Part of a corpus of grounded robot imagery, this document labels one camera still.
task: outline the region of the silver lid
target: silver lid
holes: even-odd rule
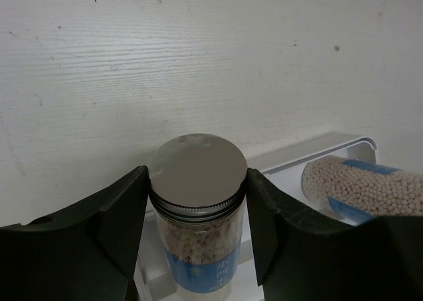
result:
[[[181,136],[163,144],[150,161],[151,201],[178,220],[215,219],[242,203],[246,174],[244,155],[226,139]]]

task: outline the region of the label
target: label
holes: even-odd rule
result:
[[[342,164],[348,165],[350,167],[357,167],[358,169],[363,169],[369,172],[378,173],[382,175],[390,175],[391,173],[399,171],[394,167],[386,167],[384,165],[378,165],[373,163],[368,163],[359,160],[345,160]]]
[[[359,210],[358,208],[355,208],[351,205],[341,202],[340,200],[336,200],[333,197],[328,197],[328,202],[329,202],[330,208],[335,213],[338,213],[342,217],[348,218],[349,220],[352,220],[353,222],[363,224],[375,218],[373,215],[363,212],[362,210]]]
[[[185,263],[165,249],[173,279],[183,288],[195,293],[209,293],[225,286],[238,267],[241,241],[228,256],[216,263],[193,265]]]

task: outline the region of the glass jar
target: glass jar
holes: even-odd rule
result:
[[[226,299],[237,269],[247,162],[227,140],[192,134],[161,146],[150,199],[169,270],[187,301]]]

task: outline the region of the plastic tray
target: plastic tray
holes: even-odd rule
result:
[[[354,224],[307,200],[301,189],[301,176],[306,164],[330,154],[372,163],[378,160],[377,145],[373,139],[334,132],[249,159],[248,163],[249,167],[260,170],[279,189],[297,200],[330,217]],[[141,242],[143,245],[140,246],[134,275],[141,300],[182,301],[175,293],[176,288],[167,269],[153,212],[145,216]],[[241,257],[233,280],[233,290],[227,301],[264,300],[263,290],[256,282],[247,209],[243,222]]]

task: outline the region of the white wooden surface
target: white wooden surface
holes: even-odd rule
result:
[[[247,156],[359,133],[423,171],[423,0],[161,1],[0,0],[0,225],[189,132]]]

